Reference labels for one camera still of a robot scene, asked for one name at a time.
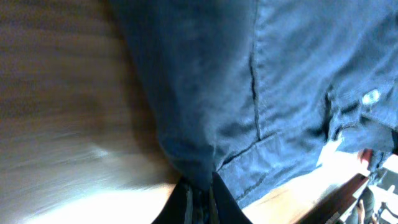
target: denim fabric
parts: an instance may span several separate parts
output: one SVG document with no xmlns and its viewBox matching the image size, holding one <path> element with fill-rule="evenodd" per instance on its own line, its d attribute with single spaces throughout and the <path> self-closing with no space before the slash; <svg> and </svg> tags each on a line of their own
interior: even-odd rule
<svg viewBox="0 0 398 224">
<path fill-rule="evenodd" d="M 397 147 L 397 1 L 110 2 L 159 142 L 197 187 L 216 170 L 244 207 L 338 133 L 341 151 Z"/>
<path fill-rule="evenodd" d="M 374 151 L 369 160 L 368 170 L 371 172 L 377 171 L 383 166 L 387 159 L 391 156 L 391 152 Z"/>
</svg>

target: wooden floor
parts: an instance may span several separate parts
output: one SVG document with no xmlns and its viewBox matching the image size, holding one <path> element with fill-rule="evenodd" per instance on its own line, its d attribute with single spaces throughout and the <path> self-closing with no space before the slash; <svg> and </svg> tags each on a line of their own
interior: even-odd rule
<svg viewBox="0 0 398 224">
<path fill-rule="evenodd" d="M 115 24 L 100 0 L 0 0 L 0 223 L 140 223 L 162 208 L 178 174 L 155 140 Z M 294 180 L 244 212 L 255 223 L 297 221 L 332 186 L 308 181 Z M 46 217 L 109 192 L 113 201 L 95 200 L 102 210 L 86 203 Z M 131 218 L 146 212 L 145 221 Z"/>
</svg>

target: metal button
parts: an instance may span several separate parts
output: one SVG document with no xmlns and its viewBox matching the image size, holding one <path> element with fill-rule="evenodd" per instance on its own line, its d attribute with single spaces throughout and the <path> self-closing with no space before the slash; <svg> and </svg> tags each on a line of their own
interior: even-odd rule
<svg viewBox="0 0 398 224">
<path fill-rule="evenodd" d="M 379 90 L 372 90 L 362 97 L 362 104 L 365 106 L 373 105 L 380 100 Z"/>
</svg>

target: seam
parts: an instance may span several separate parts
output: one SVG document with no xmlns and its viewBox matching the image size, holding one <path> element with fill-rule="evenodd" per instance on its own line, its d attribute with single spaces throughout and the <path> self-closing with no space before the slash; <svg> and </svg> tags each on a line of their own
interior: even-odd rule
<svg viewBox="0 0 398 224">
<path fill-rule="evenodd" d="M 248 153 L 249 151 L 251 151 L 251 149 L 256 149 L 257 148 L 257 142 L 254 143 L 252 146 L 250 146 L 248 149 L 246 149 L 244 152 L 240 153 L 239 155 L 237 155 L 236 157 L 234 157 L 229 163 L 221 166 L 218 171 L 223 172 L 225 169 L 227 169 L 228 167 L 231 166 L 231 164 L 235 163 L 235 162 L 239 162 L 240 160 L 242 160 L 242 158 L 244 157 L 244 155 L 246 153 Z"/>
<path fill-rule="evenodd" d="M 260 124 L 259 124 L 259 97 L 258 97 L 258 75 L 257 75 L 257 70 L 255 69 L 255 56 L 256 56 L 256 49 L 257 49 L 257 35 L 256 35 L 256 29 L 257 29 L 257 20 L 258 20 L 258 0 L 255 3 L 255 8 L 256 11 L 254 13 L 254 25 L 253 25 L 253 45 L 252 45 L 252 50 L 251 54 L 249 57 L 249 67 L 250 67 L 250 74 L 252 76 L 252 95 L 253 95 L 253 102 L 254 102 L 254 120 L 256 122 L 256 129 L 257 129 L 257 139 L 261 139 L 261 130 L 260 130 Z"/>
<path fill-rule="evenodd" d="M 222 171 L 223 169 L 226 169 L 227 167 L 229 167 L 229 164 L 231 164 L 231 163 L 235 160 L 235 158 L 237 158 L 236 160 L 238 161 L 238 160 L 239 160 L 239 157 L 243 157 L 243 155 L 244 155 L 246 152 L 248 152 L 250 149 L 252 149 L 253 147 L 255 147 L 256 144 L 257 144 L 258 142 L 260 142 L 260 140 L 258 140 L 258 141 L 256 141 L 256 142 L 250 144 L 249 147 L 247 147 L 247 148 L 243 149 L 241 152 L 239 152 L 239 153 L 233 155 L 233 156 L 232 156 L 231 158 L 229 158 L 227 161 L 224 161 L 223 164 L 221 165 L 221 167 L 220 167 L 218 170 L 216 170 L 216 171 L 219 172 L 219 171 Z"/>
<path fill-rule="evenodd" d="M 303 158 L 302 158 L 302 159 L 295 159 L 295 160 L 294 160 L 294 164 L 296 164 L 296 163 L 298 163 L 299 161 L 302 161 L 302 160 L 304 160 L 304 159 L 303 159 Z M 281 168 L 281 167 L 282 167 L 282 166 L 276 166 L 276 167 L 274 167 L 273 169 L 271 169 L 270 172 L 276 170 L 277 168 Z M 299 172 L 299 173 L 298 173 L 298 176 L 301 176 L 301 175 L 303 175 L 303 174 L 307 174 L 307 173 L 308 173 L 307 171 L 308 171 L 308 170 Z M 260 186 L 260 185 L 263 183 L 263 181 L 265 180 L 267 174 L 269 174 L 269 172 L 266 173 L 266 174 L 261 175 L 259 181 L 257 181 L 257 183 L 254 184 L 254 185 L 252 185 L 251 187 L 248 187 L 241 195 L 239 195 L 238 197 L 236 197 L 236 200 L 235 200 L 235 201 L 236 201 L 236 202 L 239 202 L 239 201 L 242 200 L 244 197 L 246 197 L 250 192 L 252 192 L 252 191 L 253 191 L 254 189 L 256 189 L 258 186 Z"/>
</svg>

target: hand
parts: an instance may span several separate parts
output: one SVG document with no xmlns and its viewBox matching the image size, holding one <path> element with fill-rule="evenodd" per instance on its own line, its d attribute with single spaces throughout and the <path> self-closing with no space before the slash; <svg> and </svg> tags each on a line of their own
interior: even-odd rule
<svg viewBox="0 0 398 224">
<path fill-rule="evenodd" d="M 379 224 L 375 213 L 373 213 L 373 215 L 372 215 L 372 224 Z"/>
<path fill-rule="evenodd" d="M 369 167 L 369 161 L 371 160 L 371 157 L 372 157 L 372 150 L 365 149 L 358 152 L 357 160 L 359 160 L 361 165 L 367 169 Z"/>
<path fill-rule="evenodd" d="M 363 205 L 363 200 L 359 201 L 359 207 L 356 207 L 358 211 L 358 221 L 360 224 L 364 224 L 365 222 L 365 207 Z"/>
</svg>

